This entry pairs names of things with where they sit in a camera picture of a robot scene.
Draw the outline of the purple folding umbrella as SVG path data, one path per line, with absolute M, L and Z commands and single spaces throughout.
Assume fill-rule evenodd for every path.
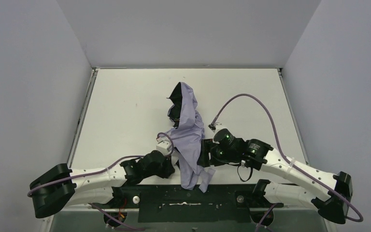
M 199 189 L 205 193 L 215 170 L 206 170 L 198 165 L 201 141 L 205 138 L 205 125 L 197 111 L 198 102 L 194 90 L 186 83 L 179 82 L 168 99 L 172 102 L 168 117 L 174 123 L 168 133 L 179 152 L 181 186 L 192 190 L 201 179 Z

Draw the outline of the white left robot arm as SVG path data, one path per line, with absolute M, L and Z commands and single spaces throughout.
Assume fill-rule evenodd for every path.
M 120 187 L 137 185 L 152 176 L 168 179 L 174 172 L 171 158 L 157 150 L 119 158 L 106 168 L 72 169 L 61 163 L 32 181 L 27 196 L 35 217 L 45 218 L 70 205 L 114 204 Z

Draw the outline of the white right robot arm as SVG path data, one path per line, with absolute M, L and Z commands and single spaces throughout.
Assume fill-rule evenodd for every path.
M 218 128 L 212 139 L 203 139 L 198 164 L 203 167 L 235 164 L 251 172 L 271 173 L 287 184 L 260 179 L 253 197 L 265 203 L 302 206 L 318 212 L 333 223 L 344 224 L 348 219 L 353 188 L 351 176 L 315 169 L 285 157 L 270 144 L 258 139 L 244 140 L 233 136 L 227 128 Z

